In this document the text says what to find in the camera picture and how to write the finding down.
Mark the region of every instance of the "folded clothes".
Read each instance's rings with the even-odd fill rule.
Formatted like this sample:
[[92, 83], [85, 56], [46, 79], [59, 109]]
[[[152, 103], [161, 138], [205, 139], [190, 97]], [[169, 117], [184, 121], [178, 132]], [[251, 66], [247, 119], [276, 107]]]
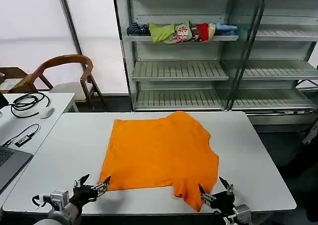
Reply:
[[128, 35], [150, 35], [149, 25], [138, 25], [136, 22], [127, 28]]
[[237, 29], [238, 29], [238, 27], [235, 25], [224, 25], [222, 23], [216, 24], [216, 30], [228, 31], [228, 30], [237, 30]]
[[216, 30], [216, 25], [213, 23], [209, 23], [209, 28], [208, 28], [209, 39], [208, 40], [212, 39], [212, 37], [215, 34], [215, 30]]
[[209, 25], [203, 24], [191, 24], [192, 42], [202, 42], [209, 39]]
[[158, 26], [154, 23], [149, 23], [149, 30], [153, 43], [157, 43], [169, 38], [174, 33], [174, 24]]
[[224, 25], [222, 23], [216, 24], [215, 35], [235, 35], [238, 29], [235, 25]]
[[175, 32], [169, 36], [164, 42], [166, 44], [175, 44], [181, 42], [188, 42], [192, 39], [192, 33], [189, 26], [189, 21], [182, 23], [175, 27]]

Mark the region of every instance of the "orange t-shirt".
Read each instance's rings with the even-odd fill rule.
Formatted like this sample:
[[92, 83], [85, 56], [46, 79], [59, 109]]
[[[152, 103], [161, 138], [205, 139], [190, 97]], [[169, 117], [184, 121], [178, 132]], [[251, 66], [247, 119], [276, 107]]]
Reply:
[[199, 211], [198, 183], [211, 191], [219, 158], [210, 134], [185, 112], [155, 120], [115, 120], [99, 181], [109, 190], [173, 186], [174, 195]]

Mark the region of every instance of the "laptop keyboard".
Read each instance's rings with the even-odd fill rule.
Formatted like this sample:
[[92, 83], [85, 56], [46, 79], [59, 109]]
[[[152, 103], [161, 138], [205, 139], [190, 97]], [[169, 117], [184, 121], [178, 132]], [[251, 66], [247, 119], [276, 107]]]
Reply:
[[2, 166], [12, 155], [12, 152], [7, 150], [1, 150], [0, 148], [0, 166]]

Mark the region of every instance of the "metal shelf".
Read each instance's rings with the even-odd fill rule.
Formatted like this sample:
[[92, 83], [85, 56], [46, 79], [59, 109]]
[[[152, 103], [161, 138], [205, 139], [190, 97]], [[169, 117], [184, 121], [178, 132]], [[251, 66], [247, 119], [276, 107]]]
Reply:
[[318, 41], [318, 26], [260, 25], [257, 41]]
[[301, 110], [316, 106], [297, 89], [240, 89], [232, 110]]
[[[237, 41], [239, 39], [238, 35], [215, 35], [212, 37], [210, 41]], [[136, 42], [152, 42], [152, 38], [149, 35], [127, 35], [125, 37], [125, 40], [129, 41], [136, 41]], [[202, 43], [207, 43], [210, 41], [204, 41], [204, 42], [191, 42], [193, 44], [202, 44]]]
[[135, 81], [221, 81], [228, 80], [218, 61], [137, 61]]
[[242, 80], [318, 79], [318, 70], [303, 60], [249, 60]]
[[222, 110], [214, 89], [140, 90], [136, 111], [148, 110]]

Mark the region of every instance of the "white desk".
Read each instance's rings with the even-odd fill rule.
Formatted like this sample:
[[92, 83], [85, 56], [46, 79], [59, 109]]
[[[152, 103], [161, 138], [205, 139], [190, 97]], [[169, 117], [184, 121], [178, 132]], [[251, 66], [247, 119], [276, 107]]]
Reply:
[[[90, 173], [96, 184], [105, 158], [114, 119], [155, 119], [169, 113], [63, 114], [6, 200], [7, 212], [46, 213], [31, 198], [55, 189], [72, 193], [73, 182]], [[242, 112], [189, 113], [211, 134], [210, 145], [219, 155], [219, 175], [234, 184], [236, 204], [254, 212], [290, 210], [296, 203], [257, 133]], [[220, 181], [213, 192], [220, 192]], [[203, 206], [202, 212], [209, 208]], [[111, 191], [87, 204], [83, 214], [195, 213], [172, 187]]]
[[[24, 94], [4, 94], [5, 98], [10, 103], [22, 95]], [[9, 148], [28, 152], [31, 154], [35, 154], [37, 152], [42, 142], [44, 141], [50, 130], [53, 128], [59, 117], [64, 112], [68, 112], [74, 103], [74, 93], [47, 93], [47, 96], [51, 99], [50, 106], [55, 108], [54, 113], [47, 119], [40, 119], [39, 115], [35, 115], [30, 118], [16, 118], [11, 114], [10, 107], [4, 107], [0, 110], [2, 112], [2, 115], [0, 115], [0, 145], [5, 143], [8, 139], [18, 135], [20, 132], [22, 132], [25, 128], [32, 125], [33, 123], [38, 123], [41, 128], [34, 135], [32, 140], [30, 140], [20, 148], [15, 146], [14, 143], [9, 146]], [[41, 110], [41, 108], [44, 108], [46, 104], [47, 99], [44, 98], [34, 108], [25, 112], [19, 112], [19, 115], [30, 115], [32, 113], [38, 112], [39, 110]], [[36, 127], [32, 127], [25, 133], [28, 134], [30, 132], [33, 132], [35, 129]], [[24, 170], [25, 168], [22, 169], [19, 174], [17, 174], [17, 176], [10, 182], [6, 189], [0, 194], [0, 207], [3, 205], [4, 201], [8, 197], [9, 193], [12, 191], [13, 187], [19, 180]]]

